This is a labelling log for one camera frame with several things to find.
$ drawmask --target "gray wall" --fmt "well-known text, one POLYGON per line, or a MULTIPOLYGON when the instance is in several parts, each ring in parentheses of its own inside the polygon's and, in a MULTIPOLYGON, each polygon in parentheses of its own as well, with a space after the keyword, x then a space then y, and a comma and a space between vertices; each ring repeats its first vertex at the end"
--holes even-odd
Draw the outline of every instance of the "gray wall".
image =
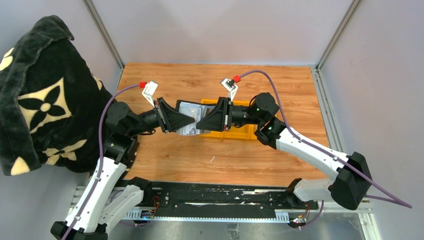
POLYGON ((371 201, 384 240, 424 234, 423 9, 364 0, 322 71, 346 150, 363 153, 373 179, 414 206, 371 201))
POLYGON ((75 37, 72 44, 93 74, 103 81, 109 91, 115 91, 120 70, 81 0, 1 1, 0 15, 2 57, 36 21, 44 16, 57 15, 69 27, 75 37))
POLYGON ((94 0, 124 62, 316 64, 352 0, 94 0))
MULTIPOLYGON (((72 43, 92 72, 110 91, 115 90, 119 69, 82 1, 16 0, 0 3, 0 53, 3 56, 43 16, 58 15, 75 36, 72 43)), ((44 166, 18 176, 0 173, 0 239, 53 239, 50 227, 68 214, 77 185, 87 174, 44 166)))

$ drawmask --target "wooden board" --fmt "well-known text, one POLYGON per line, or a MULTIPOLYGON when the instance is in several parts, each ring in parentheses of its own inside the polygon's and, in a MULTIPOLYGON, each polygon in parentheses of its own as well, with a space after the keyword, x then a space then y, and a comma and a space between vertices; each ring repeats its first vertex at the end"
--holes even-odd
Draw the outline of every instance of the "wooden board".
MULTIPOLYGON (((200 102, 201 99, 226 96, 220 80, 253 69, 263 70, 273 79, 290 125, 306 137, 328 146, 308 67, 127 63, 118 89, 155 81, 159 86, 154 97, 163 97, 175 107, 177 100, 200 102)), ((260 73, 244 77, 238 86, 235 100, 249 101, 261 92, 270 92, 274 96, 268 80, 260 73)), ((117 99, 126 102, 136 114, 152 109, 139 88, 128 90, 117 99)), ((295 178, 325 177, 297 157, 256 140, 181 136, 165 134, 159 129, 154 135, 139 136, 138 141, 136 161, 126 179, 141 177, 151 181, 287 186, 295 178)))

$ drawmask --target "yellow box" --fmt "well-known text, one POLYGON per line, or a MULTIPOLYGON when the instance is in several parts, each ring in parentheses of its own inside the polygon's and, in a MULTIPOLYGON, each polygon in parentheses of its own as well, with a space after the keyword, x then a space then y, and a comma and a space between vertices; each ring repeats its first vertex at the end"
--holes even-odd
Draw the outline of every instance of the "yellow box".
MULTIPOLYGON (((216 99, 202 99, 202 104, 216 104, 218 100, 216 99)), ((234 101, 236 106, 249 106, 249 101, 234 101)), ((210 133, 199 134, 199 137, 204 138, 221 138, 221 139, 245 139, 245 140, 255 140, 256 136, 255 125, 246 124, 240 128, 236 128, 233 125, 228 131, 211 131, 210 133)))

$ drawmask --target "flower pattern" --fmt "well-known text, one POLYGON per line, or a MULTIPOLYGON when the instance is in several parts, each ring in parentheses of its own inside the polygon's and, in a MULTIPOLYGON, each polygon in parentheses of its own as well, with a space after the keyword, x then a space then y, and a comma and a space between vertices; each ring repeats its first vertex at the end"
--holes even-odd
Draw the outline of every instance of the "flower pattern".
POLYGON ((91 75, 93 76, 93 78, 94 78, 95 82, 97 83, 97 88, 98 88, 98 90, 99 90, 99 91, 100 91, 100 90, 102 90, 102 86, 103 86, 102 81, 101 81, 100 79, 98 79, 96 76, 94 76, 93 74, 91 74, 91 75))
POLYGON ((86 142, 87 139, 79 140, 75 144, 66 146, 61 150, 58 150, 56 148, 47 148, 45 151, 42 151, 48 157, 47 162, 45 164, 55 165, 61 157, 76 161, 77 155, 75 155, 75 150, 81 148, 86 142))
POLYGON ((55 105, 60 91, 59 86, 56 86, 47 94, 47 96, 45 96, 44 100, 40 100, 38 98, 24 98, 17 101, 23 108, 39 110, 32 117, 29 124, 29 130, 33 130, 36 126, 38 126, 46 118, 47 114, 56 117, 65 114, 65 110, 62 107, 55 105))
POLYGON ((31 134, 46 123, 72 115, 65 100, 63 77, 49 87, 18 96, 17 99, 31 134))
POLYGON ((30 167, 28 166, 27 162, 22 157, 18 156, 10 170, 10 175, 14 176, 24 174, 28 173, 29 171, 30 167))
POLYGON ((13 49, 15 49, 14 47, 12 47, 8 52, 6 52, 6 54, 3 56, 3 59, 1 60, 0 63, 0 71, 9 67, 9 65, 12 63, 13 61, 13 56, 11 56, 11 53, 13 52, 13 49))

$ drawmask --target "black cover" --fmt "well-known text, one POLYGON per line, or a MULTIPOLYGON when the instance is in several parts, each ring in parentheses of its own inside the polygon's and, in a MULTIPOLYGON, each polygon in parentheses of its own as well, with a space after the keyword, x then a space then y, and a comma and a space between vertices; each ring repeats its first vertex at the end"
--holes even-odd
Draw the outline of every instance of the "black cover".
POLYGON ((73 39, 58 16, 46 16, 0 63, 0 164, 6 176, 42 164, 73 172, 97 164, 98 124, 111 94, 73 39))
MULTIPOLYGON (((372 179, 364 155, 355 151, 352 156, 349 157, 347 163, 372 179)), ((346 165, 343 168, 339 168, 337 171, 338 175, 334 183, 328 187, 328 190, 331 192, 331 197, 343 208, 356 210, 365 194, 367 194, 368 189, 370 189, 371 183, 367 182, 346 165)))

